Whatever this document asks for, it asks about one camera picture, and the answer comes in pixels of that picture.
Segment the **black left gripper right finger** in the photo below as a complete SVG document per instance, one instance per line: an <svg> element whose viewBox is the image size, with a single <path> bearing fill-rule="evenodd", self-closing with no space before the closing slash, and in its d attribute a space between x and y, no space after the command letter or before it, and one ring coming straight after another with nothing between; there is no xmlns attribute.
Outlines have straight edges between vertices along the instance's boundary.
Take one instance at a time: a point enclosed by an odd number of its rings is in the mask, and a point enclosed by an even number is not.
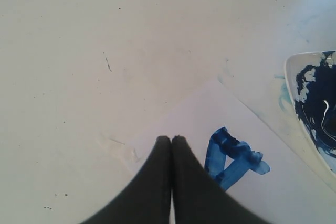
<svg viewBox="0 0 336 224"><path fill-rule="evenodd" d="M220 188L201 166L185 137L175 136L171 150L176 223L266 223Z"/></svg>

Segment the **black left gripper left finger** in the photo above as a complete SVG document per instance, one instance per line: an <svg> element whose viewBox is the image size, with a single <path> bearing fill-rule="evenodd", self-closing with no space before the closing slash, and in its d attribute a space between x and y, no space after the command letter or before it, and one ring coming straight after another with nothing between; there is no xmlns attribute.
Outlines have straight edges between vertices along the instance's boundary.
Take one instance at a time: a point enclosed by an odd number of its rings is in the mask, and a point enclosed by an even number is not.
<svg viewBox="0 0 336 224"><path fill-rule="evenodd" d="M171 141L159 136L125 189L84 223L169 223Z"/></svg>

